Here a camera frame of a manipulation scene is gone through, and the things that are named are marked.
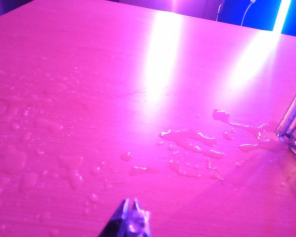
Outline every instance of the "wall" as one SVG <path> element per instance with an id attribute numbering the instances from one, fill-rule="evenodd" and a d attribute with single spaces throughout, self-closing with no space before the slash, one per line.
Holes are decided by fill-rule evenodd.
<path id="1" fill-rule="evenodd" d="M 215 20 L 222 0 L 120 0 L 119 2 Z"/>

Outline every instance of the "led light strip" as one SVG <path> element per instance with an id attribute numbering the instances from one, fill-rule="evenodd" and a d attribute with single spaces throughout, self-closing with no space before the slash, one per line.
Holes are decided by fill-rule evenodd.
<path id="1" fill-rule="evenodd" d="M 283 29 L 283 25 L 285 23 L 285 19 L 287 16 L 288 9 L 290 8 L 291 0 L 282 0 L 280 4 L 280 8 L 277 12 L 275 24 L 273 27 L 274 32 L 281 33 Z"/>

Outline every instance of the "wooden table surface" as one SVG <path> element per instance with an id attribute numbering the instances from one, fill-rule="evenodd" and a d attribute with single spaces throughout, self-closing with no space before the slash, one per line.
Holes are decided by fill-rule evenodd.
<path id="1" fill-rule="evenodd" d="M 0 237 L 95 237 L 134 197 L 154 237 L 296 237 L 295 93 L 294 37 L 105 0 L 1 16 Z"/>

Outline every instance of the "pink surface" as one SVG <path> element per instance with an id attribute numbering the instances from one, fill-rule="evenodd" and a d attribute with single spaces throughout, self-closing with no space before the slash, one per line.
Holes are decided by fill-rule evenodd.
<path id="1" fill-rule="evenodd" d="M 296 237 L 273 136 L 295 93 L 294 37 L 102 0 L 8 13 L 0 237 L 94 237 L 126 197 L 155 237 Z"/>

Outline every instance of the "cable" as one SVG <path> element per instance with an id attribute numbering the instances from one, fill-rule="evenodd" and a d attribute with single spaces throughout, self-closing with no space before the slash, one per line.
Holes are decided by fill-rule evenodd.
<path id="1" fill-rule="evenodd" d="M 241 25 L 240 25 L 240 26 L 242 26 L 243 21 L 244 21 L 244 19 L 245 19 L 245 17 L 246 17 L 246 14 L 247 14 L 247 12 L 248 12 L 250 6 L 251 6 L 254 2 L 255 2 L 255 0 L 250 1 L 250 4 L 249 4 L 249 6 L 247 7 L 247 10 L 245 11 L 245 14 L 243 14 L 243 17 L 242 17 L 242 21 L 241 21 Z"/>
<path id="2" fill-rule="evenodd" d="M 222 4 L 219 5 L 218 9 L 217 9 L 217 16 L 216 16 L 216 21 L 218 21 L 218 15 L 221 11 L 221 7 L 222 7 Z"/>

